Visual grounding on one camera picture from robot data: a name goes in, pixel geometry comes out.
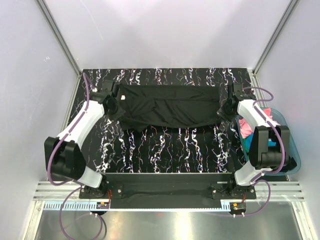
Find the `black t shirt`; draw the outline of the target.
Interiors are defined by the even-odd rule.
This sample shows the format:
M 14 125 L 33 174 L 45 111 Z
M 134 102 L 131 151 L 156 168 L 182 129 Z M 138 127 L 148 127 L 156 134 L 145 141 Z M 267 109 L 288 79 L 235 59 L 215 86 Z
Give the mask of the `black t shirt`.
M 297 162 L 296 162 L 295 158 L 292 156 L 289 156 L 288 163 L 286 166 L 287 166 L 288 171 L 294 170 L 297 167 Z
M 219 124 L 220 89 L 217 86 L 119 85 L 118 102 L 124 110 L 123 130 L 148 126 L 197 128 Z

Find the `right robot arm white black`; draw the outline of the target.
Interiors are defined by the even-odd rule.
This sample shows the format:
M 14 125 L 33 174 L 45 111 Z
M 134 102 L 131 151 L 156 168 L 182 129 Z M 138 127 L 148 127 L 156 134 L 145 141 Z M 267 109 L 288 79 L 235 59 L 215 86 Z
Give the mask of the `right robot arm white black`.
M 228 98 L 217 114 L 231 121 L 242 117 L 253 130 L 249 160 L 232 173 L 226 192 L 234 197 L 244 194 L 265 174 L 279 173 L 289 161 L 290 130 L 272 120 L 258 105 L 251 93 L 245 93 L 240 84 L 227 85 Z

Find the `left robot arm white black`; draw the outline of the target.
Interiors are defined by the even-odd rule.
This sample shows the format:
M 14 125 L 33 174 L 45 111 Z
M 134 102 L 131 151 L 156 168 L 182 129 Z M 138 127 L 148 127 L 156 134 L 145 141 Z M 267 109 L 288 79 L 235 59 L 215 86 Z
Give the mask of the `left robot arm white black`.
M 87 166 L 82 146 L 95 124 L 104 116 L 112 121 L 124 114 L 116 97 L 119 85 L 114 81 L 106 82 L 106 88 L 89 92 L 82 108 L 71 123 L 56 137 L 48 137 L 44 142 L 47 178 L 54 186 L 74 181 L 105 193 L 108 189 L 107 178 Z

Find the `pink t shirt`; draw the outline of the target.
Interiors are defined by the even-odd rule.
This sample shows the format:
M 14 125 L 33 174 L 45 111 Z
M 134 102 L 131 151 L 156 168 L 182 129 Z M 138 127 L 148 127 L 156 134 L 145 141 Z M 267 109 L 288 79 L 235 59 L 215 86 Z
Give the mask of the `pink t shirt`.
M 273 120 L 270 108 L 259 108 L 258 111 L 253 108 L 252 110 L 247 111 L 247 114 L 245 116 L 241 115 L 241 119 L 238 122 L 242 138 L 246 139 L 247 137 L 252 135 L 254 133 L 255 127 L 269 127 L 267 121 L 270 121 L 273 126 L 280 125 L 277 121 Z

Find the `blue t shirt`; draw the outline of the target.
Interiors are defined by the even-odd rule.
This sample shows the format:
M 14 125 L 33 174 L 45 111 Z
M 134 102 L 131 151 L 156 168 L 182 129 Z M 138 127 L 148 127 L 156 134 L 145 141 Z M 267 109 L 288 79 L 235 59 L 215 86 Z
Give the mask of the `blue t shirt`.
M 244 139 L 244 148 L 246 153 L 249 153 L 250 150 L 250 146 L 252 143 L 252 139 L 253 139 L 253 134 L 249 135 L 248 137 L 246 137 Z M 276 142 L 272 141 L 271 139 L 268 140 L 268 146 L 274 147 L 276 146 Z

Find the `teal plastic laundry basket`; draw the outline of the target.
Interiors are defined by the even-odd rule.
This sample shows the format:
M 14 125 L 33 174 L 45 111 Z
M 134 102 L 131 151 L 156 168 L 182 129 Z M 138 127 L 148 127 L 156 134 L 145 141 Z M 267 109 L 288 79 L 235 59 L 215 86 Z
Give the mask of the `teal plastic laundry basket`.
M 274 108 L 270 108 L 271 109 L 271 115 L 272 115 L 272 119 L 274 121 L 277 121 L 280 125 L 283 125 L 283 126 L 287 126 L 287 122 L 284 118 L 284 116 L 279 112 L 277 111 L 276 109 Z M 244 138 L 242 138 L 241 134 L 239 134 L 239 139 L 240 139 L 240 142 L 241 142 L 241 147 L 242 149 L 244 150 L 244 159 L 246 162 L 249 161 L 249 153 L 246 153 L 246 150 L 245 150 L 245 145 L 244 145 Z M 274 174 L 274 176 L 287 176 L 287 175 L 292 175 L 292 174 L 295 174 L 297 173 L 300 168 L 301 168 L 301 158 L 300 158 L 300 155 L 299 155 L 299 152 L 297 150 L 297 147 L 296 147 L 296 144 L 294 142 L 294 139 L 292 137 L 292 135 L 290 135 L 290 139 L 289 139 L 289 154 L 288 156 L 291 156 L 295 159 L 296 163 L 297 163 L 297 167 L 293 170 L 290 170 L 288 171 L 288 167 L 287 167 L 287 164 L 282 168 L 282 170 L 276 174 Z

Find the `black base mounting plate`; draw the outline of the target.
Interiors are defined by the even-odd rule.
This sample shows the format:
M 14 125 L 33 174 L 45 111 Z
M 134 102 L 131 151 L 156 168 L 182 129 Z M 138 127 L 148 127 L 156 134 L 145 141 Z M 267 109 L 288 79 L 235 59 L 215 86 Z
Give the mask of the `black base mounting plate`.
M 107 173 L 103 192 L 85 187 L 84 200 L 110 199 L 112 210 L 213 209 L 221 200 L 255 200 L 252 186 L 236 186 L 231 173 Z

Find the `black t shirt in basket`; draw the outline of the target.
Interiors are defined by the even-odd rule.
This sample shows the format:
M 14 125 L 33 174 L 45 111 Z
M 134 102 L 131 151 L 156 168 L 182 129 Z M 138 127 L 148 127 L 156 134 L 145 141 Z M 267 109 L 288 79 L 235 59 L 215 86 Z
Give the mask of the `black t shirt in basket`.
M 288 171 L 294 170 L 297 167 L 297 162 L 296 162 L 295 158 L 292 156 L 289 156 L 288 163 L 286 166 L 287 166 Z

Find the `aluminium rail profile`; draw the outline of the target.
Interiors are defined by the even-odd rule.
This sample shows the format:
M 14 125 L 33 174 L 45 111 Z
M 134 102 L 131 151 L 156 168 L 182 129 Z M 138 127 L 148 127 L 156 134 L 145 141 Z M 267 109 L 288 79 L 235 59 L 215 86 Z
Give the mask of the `aluminium rail profile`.
M 264 200 L 270 196 L 270 200 L 274 202 L 292 201 L 302 202 L 304 200 L 298 182 L 290 181 L 270 181 L 270 187 L 266 183 L 258 183 L 255 186 L 247 186 L 242 190 L 230 192 L 227 190 L 226 182 L 205 183 L 205 182 L 115 182 L 109 183 L 108 192 L 102 193 L 100 190 L 90 187 L 82 187 L 72 194 L 72 200 L 78 199 L 124 199 L 132 196 L 137 197 L 159 197 L 159 196 L 196 196 L 207 197 L 214 200 Z

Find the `right aluminium frame post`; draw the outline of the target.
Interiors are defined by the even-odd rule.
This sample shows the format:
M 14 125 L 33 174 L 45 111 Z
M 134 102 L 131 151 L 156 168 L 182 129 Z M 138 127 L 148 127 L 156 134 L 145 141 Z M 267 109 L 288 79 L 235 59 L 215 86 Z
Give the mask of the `right aluminium frame post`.
M 275 46 L 278 38 L 280 37 L 281 33 L 285 29 L 285 26 L 287 25 L 288 21 L 290 20 L 291 16 L 293 15 L 296 7 L 300 3 L 300 0 L 290 0 L 286 9 L 284 10 L 278 24 L 276 25 L 268 43 L 266 44 L 261 56 L 259 57 L 256 65 L 252 69 L 252 73 L 254 76 L 258 74 L 261 67 L 263 66 L 264 62 L 266 61 L 269 53 Z

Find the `aluminium frame post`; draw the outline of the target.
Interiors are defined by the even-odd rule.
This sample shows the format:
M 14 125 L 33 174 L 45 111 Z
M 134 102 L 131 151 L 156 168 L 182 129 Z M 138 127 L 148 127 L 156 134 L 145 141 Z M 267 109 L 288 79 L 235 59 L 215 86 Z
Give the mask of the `aluminium frame post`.
M 35 0 L 35 3 L 37 4 L 39 10 L 41 11 L 42 15 L 44 16 L 51 32 L 53 33 L 58 45 L 60 46 L 64 56 L 66 57 L 68 63 L 70 64 L 72 70 L 74 71 L 76 76 L 79 77 L 82 70 L 80 69 L 74 56 L 72 55 L 70 48 L 68 47 L 67 42 L 65 41 L 46 1 L 45 0 Z
M 258 74 L 261 67 L 263 66 L 264 62 L 266 61 L 269 53 L 275 46 L 278 38 L 280 37 L 281 33 L 285 29 L 285 26 L 287 25 L 288 21 L 290 20 L 291 16 L 293 15 L 296 7 L 300 3 L 300 0 L 290 0 L 286 9 L 284 10 L 278 24 L 276 25 L 268 43 L 266 44 L 261 56 L 259 57 L 256 65 L 252 69 L 252 73 L 254 76 Z

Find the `left aluminium frame post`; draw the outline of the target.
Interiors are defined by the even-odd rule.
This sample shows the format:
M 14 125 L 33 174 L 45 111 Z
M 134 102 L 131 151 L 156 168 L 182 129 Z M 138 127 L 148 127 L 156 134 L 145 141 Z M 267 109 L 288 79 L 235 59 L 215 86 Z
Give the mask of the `left aluminium frame post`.
M 65 41 L 46 1 L 45 0 L 35 0 L 35 3 L 37 4 L 39 10 L 41 11 L 42 15 L 44 16 L 51 32 L 53 33 L 58 45 L 60 46 L 64 56 L 66 57 L 68 63 L 70 64 L 72 70 L 74 71 L 76 76 L 79 77 L 82 70 L 80 69 L 74 56 L 72 55 L 70 48 L 68 47 L 67 42 Z

